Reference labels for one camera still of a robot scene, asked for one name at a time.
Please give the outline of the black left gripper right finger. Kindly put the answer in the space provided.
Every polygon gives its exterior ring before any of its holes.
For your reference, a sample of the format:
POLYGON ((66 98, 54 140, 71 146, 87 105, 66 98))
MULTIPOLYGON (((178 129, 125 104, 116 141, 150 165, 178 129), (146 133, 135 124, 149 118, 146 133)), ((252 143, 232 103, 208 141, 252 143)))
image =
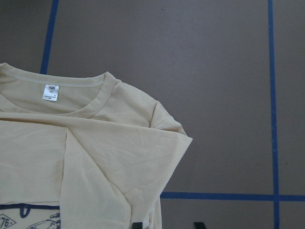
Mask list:
POLYGON ((205 224, 203 222, 194 222, 195 229, 205 229, 205 224))

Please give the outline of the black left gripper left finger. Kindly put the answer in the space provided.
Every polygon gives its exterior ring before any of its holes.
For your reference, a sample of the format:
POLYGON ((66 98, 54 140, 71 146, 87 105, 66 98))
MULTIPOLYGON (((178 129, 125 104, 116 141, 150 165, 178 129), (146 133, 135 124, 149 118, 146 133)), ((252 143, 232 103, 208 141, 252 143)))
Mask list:
POLYGON ((142 229, 142 222, 134 222, 132 224, 132 229, 142 229))

